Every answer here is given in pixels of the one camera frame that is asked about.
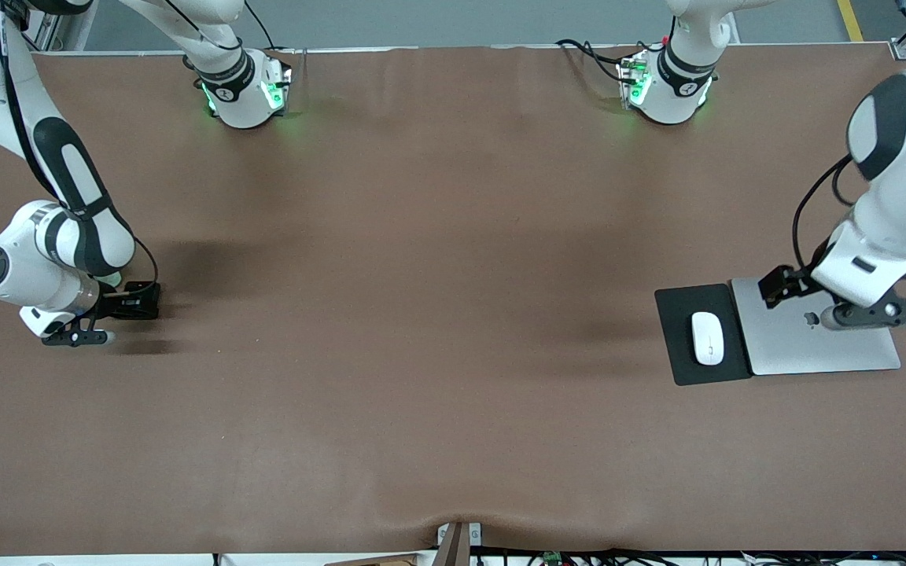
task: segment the computer mouse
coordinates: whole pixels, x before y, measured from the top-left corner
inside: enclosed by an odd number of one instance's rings
[[[691,315],[691,340],[694,341],[694,357],[703,366],[715,366],[726,354],[726,343],[722,338],[722,322],[711,312],[695,312]]]

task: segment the yellow stripe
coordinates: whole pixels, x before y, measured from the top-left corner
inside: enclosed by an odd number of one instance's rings
[[[852,9],[852,0],[838,0],[838,10],[841,10],[841,18],[845,21],[848,39],[852,42],[865,42],[862,29],[859,29],[859,21],[855,18],[855,10]]]

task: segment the brown table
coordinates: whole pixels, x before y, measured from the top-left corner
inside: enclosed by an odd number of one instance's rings
[[[906,329],[899,372],[679,388],[652,300],[790,261],[885,44],[731,48],[676,127],[576,51],[312,54],[254,131],[178,57],[37,61],[164,316],[54,350],[0,303],[0,554],[422,548],[461,518],[906,549]],[[0,229],[37,197],[0,149]],[[841,214],[824,190],[805,247]]]

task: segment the black mouse pad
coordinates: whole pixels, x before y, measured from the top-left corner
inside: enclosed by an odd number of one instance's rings
[[[669,366],[676,384],[711,384],[745,380],[750,377],[743,336],[732,292],[724,284],[659,289],[655,293],[655,306],[662,323],[662,334],[669,352]],[[703,366],[694,358],[694,341],[691,340],[691,315],[711,312],[722,322],[725,355],[715,366]]]

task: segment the white mouse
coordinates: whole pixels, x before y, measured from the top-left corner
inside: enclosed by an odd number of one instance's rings
[[[722,362],[726,343],[722,338],[722,322],[711,312],[695,312],[691,315],[691,339],[694,341],[694,357],[703,366],[715,366]]]

